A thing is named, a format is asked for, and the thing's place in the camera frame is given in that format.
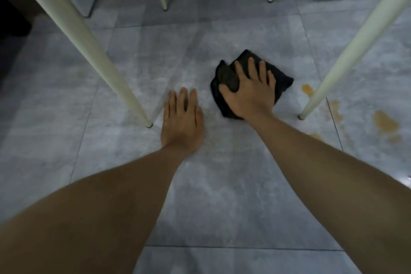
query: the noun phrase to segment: spill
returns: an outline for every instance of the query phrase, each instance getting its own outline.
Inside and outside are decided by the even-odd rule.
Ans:
[[[314,90],[309,84],[303,84],[301,86],[301,90],[309,97],[311,98],[312,95],[314,94]]]
[[[378,133],[394,133],[399,129],[399,123],[389,117],[384,111],[378,110],[373,116],[374,125],[378,129]]]
[[[344,117],[339,113],[340,101],[333,100],[333,101],[330,101],[328,104],[330,105],[332,117],[334,118],[335,123],[336,124],[340,123]]]
[[[314,139],[324,142],[324,139],[317,132],[310,134],[310,136],[312,136]]]
[[[390,143],[399,143],[399,142],[401,142],[402,141],[402,137],[401,137],[401,135],[399,135],[399,134],[395,134],[395,135],[393,135],[393,136],[390,136],[389,138],[388,138],[388,142],[390,142]]]

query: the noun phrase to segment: gray tile floor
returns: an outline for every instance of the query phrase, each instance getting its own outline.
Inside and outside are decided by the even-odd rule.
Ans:
[[[87,23],[154,121],[141,126],[48,17],[5,38],[0,221],[160,147],[169,89],[197,88],[203,147],[172,182],[135,273],[358,273],[254,131],[221,117],[209,83],[251,49],[295,78],[274,112],[411,186],[411,11],[305,121],[297,114],[378,0],[97,0]]]

